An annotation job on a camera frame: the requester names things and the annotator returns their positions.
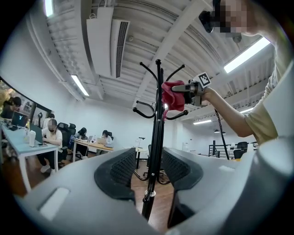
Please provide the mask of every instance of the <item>white shirt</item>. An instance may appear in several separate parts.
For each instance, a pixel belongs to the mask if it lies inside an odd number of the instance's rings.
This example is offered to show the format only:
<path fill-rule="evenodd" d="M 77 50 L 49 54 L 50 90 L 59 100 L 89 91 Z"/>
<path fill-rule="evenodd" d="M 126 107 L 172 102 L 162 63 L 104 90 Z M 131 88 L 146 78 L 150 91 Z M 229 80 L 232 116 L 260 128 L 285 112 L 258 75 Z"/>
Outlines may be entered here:
<path fill-rule="evenodd" d="M 106 139 L 106 144 L 107 144 L 107 145 L 109 145 L 109 144 L 112 143 L 112 139 L 111 139 L 110 136 L 108 136 L 108 137 L 103 137 L 103 136 L 101 136 L 101 138 L 102 138 L 102 139 Z"/>
<path fill-rule="evenodd" d="M 43 129 L 48 128 L 48 122 L 51 118 L 45 118 L 45 120 L 43 121 Z"/>
<path fill-rule="evenodd" d="M 49 140 L 61 140 L 61 144 L 59 145 L 59 151 L 61 151 L 62 148 L 62 133 L 60 130 L 56 130 L 55 133 L 52 133 L 49 131 L 48 128 L 45 128 L 42 130 L 43 137 L 46 135 L 46 138 Z"/>

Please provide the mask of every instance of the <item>white desk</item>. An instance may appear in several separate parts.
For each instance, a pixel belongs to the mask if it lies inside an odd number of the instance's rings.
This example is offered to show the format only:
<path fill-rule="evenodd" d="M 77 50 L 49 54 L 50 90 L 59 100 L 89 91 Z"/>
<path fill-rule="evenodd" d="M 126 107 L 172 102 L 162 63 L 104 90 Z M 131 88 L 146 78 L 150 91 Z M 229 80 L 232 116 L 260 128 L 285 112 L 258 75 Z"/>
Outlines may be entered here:
<path fill-rule="evenodd" d="M 75 162 L 75 151 L 77 149 L 77 144 L 87 146 L 87 147 L 92 147 L 92 148 L 95 148 L 96 150 L 97 149 L 104 150 L 104 151 L 107 151 L 107 152 L 111 152 L 111 151 L 114 150 L 113 148 L 107 148 L 102 144 L 98 144 L 98 143 L 90 143 L 89 144 L 89 142 L 87 142 L 87 141 L 75 140 L 74 145 L 73 145 L 73 162 Z"/>
<path fill-rule="evenodd" d="M 48 146 L 40 147 L 38 141 L 35 141 L 34 147 L 30 147 L 28 143 L 24 141 L 25 130 L 18 129 L 15 131 L 9 130 L 5 125 L 2 125 L 2 130 L 8 142 L 14 148 L 19 159 L 19 167 L 22 173 L 24 186 L 26 187 L 27 192 L 31 191 L 31 186 L 28 181 L 28 174 L 26 170 L 25 157 L 33 156 L 36 154 L 46 153 L 54 151 L 54 166 L 55 171 L 58 171 L 58 146 L 48 144 Z"/>
<path fill-rule="evenodd" d="M 139 169 L 139 160 L 140 160 L 140 153 L 141 152 L 147 152 L 146 149 L 142 149 L 142 148 L 136 148 L 136 153 L 137 153 L 137 165 L 136 165 L 136 169 Z"/>

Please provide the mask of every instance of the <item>black pants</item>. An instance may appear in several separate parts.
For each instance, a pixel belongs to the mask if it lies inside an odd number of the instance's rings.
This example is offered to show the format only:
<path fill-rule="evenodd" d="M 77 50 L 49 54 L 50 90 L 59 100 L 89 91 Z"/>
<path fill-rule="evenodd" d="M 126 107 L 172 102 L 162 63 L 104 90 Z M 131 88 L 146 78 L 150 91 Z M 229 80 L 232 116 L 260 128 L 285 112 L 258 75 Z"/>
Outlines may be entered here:
<path fill-rule="evenodd" d="M 55 166 L 54 166 L 54 151 L 38 154 L 37 157 L 38 157 L 38 160 L 40 161 L 40 163 L 42 164 L 42 166 L 47 165 L 47 163 L 45 161 L 45 158 L 46 158 L 49 161 L 49 165 L 50 165 L 51 169 L 55 169 Z M 58 152 L 58 157 L 57 158 L 58 158 L 58 161 L 60 162 L 63 159 L 62 153 Z"/>
<path fill-rule="evenodd" d="M 78 151 L 82 154 L 82 156 L 88 156 L 88 151 L 87 151 L 88 147 L 87 146 L 83 146 L 83 145 L 78 145 L 76 147 L 75 153 L 77 153 Z"/>

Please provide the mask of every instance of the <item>black coat rack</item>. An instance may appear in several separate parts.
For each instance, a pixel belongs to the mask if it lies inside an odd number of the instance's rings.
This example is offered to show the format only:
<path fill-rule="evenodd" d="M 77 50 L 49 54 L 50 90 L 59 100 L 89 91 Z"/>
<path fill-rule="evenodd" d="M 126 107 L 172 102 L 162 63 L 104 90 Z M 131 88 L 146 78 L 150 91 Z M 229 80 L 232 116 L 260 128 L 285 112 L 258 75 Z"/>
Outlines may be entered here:
<path fill-rule="evenodd" d="M 167 185 L 170 183 L 170 181 L 161 182 L 159 180 L 159 173 L 160 173 L 160 165 L 161 165 L 161 158 L 162 158 L 162 148 L 163 148 L 163 142 L 164 142 L 164 105 L 161 101 L 162 98 L 162 88 L 161 85 L 163 83 L 164 79 L 164 70 L 160 67 L 161 60 L 156 60 L 157 65 L 157 77 L 156 75 L 142 62 L 140 62 L 140 65 L 146 68 L 155 78 L 157 81 L 157 92 L 156 92 L 156 103 L 155 103 L 155 110 L 153 107 L 147 103 L 137 101 L 137 104 L 146 105 L 149 108 L 151 108 L 153 114 L 151 116 L 145 115 L 141 111 L 139 111 L 137 108 L 133 108 L 133 111 L 140 114 L 144 118 L 154 118 L 153 122 L 153 133 L 152 133 L 152 142 L 151 142 L 151 152 L 149 157 L 149 168 L 147 177 L 143 179 L 136 171 L 134 171 L 134 174 L 142 181 L 149 180 L 148 188 L 145 191 L 145 196 L 143 198 L 143 209 L 142 209 L 142 215 L 149 220 L 154 198 L 155 198 L 155 182 L 159 182 L 162 185 Z M 182 65 L 177 70 L 175 70 L 167 79 L 166 82 L 169 81 L 169 79 L 175 75 L 178 71 L 183 69 L 185 65 Z M 187 110 L 184 110 L 183 112 L 173 116 L 173 117 L 166 117 L 168 120 L 175 120 L 177 118 L 180 118 L 184 115 L 187 115 L 189 112 Z"/>

